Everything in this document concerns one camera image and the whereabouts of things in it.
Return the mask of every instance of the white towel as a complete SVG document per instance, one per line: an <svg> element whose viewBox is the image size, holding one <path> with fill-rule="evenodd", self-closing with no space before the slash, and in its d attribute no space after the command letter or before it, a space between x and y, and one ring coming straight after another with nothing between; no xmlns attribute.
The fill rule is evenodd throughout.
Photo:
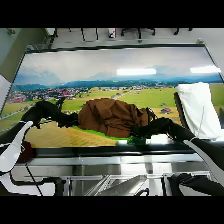
<svg viewBox="0 0 224 224"><path fill-rule="evenodd" d="M176 89L191 132L200 139L216 140L223 136L218 115L211 101L209 84L179 84Z"/></svg>

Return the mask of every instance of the cable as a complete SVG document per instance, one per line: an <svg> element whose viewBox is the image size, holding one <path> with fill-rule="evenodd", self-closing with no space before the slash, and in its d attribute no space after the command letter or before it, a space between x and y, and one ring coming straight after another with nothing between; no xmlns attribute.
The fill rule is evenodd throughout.
<svg viewBox="0 0 224 224"><path fill-rule="evenodd" d="M40 192L40 195L41 195L41 196L43 196L43 194L42 194L42 192L41 192L41 190L40 190L39 186L37 185L37 182L35 181L35 179L34 179L34 177L33 177L32 173L30 172L30 169L29 169L29 167L28 167L27 163L25 163L25 166L26 166L26 169L27 169L27 171L28 171L28 173L29 173L30 177L32 178L33 182L35 183L35 185L36 185L36 187L37 187L38 191Z"/></svg>

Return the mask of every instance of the floor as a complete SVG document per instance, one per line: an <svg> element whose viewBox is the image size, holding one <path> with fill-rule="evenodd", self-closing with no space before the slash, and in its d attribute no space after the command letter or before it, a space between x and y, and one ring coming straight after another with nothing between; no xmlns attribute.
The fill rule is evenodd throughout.
<svg viewBox="0 0 224 224"><path fill-rule="evenodd" d="M195 43L201 38L224 73L224 28L194 28L190 32L188 28L181 28L177 36L173 35L175 31L175 28L156 28L156 35L152 36L151 30L142 29L142 39L148 40L150 43ZM138 38L138 32L135 30L125 33L123 37L120 34L121 28L117 28L115 40L135 40ZM52 47L66 48L96 41L95 28L84 28L84 35L85 43L80 28L71 28L71 32L68 28L58 28L58 37L55 38ZM114 39L108 38L108 28L98 28L98 35L98 42L110 41L113 43L112 41L114 41Z"/></svg>

